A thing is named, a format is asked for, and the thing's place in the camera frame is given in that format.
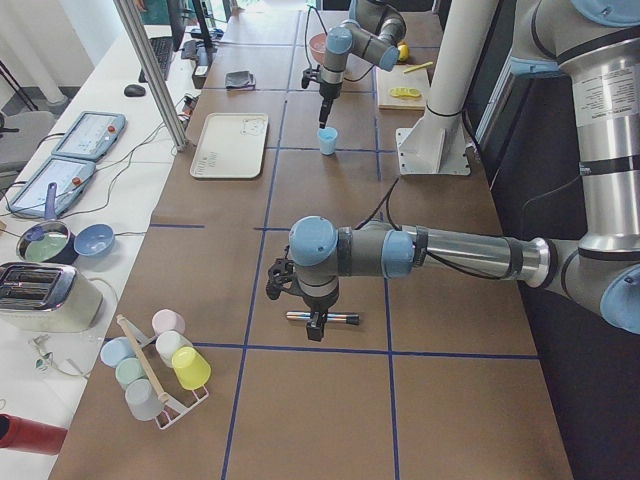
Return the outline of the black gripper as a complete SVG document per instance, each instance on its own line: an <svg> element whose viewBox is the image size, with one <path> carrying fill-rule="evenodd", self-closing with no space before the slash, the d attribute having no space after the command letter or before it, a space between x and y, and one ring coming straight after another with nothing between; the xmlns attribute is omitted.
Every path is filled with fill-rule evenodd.
<svg viewBox="0 0 640 480"><path fill-rule="evenodd" d="M319 84L320 95L324 98L319 113L319 128L325 129L331 113L333 100L340 96L344 80L343 71L333 71L318 65L302 72L301 87L307 89L312 82Z"/></svg>
<svg viewBox="0 0 640 480"><path fill-rule="evenodd" d="M277 258L268 270L266 295L277 300L282 293L301 297L310 309L310 318L306 322L307 338L322 341L329 309L339 297L339 284L336 277L320 286L304 283L296 273L294 261Z"/></svg>

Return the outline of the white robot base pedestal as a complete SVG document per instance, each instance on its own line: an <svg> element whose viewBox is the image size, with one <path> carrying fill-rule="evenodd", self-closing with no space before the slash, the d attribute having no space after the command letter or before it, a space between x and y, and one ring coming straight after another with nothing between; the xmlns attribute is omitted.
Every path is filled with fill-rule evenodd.
<svg viewBox="0 0 640 480"><path fill-rule="evenodd" d="M489 32L497 0L451 2L424 115L413 128L399 128L402 175L467 175L463 111Z"/></svg>

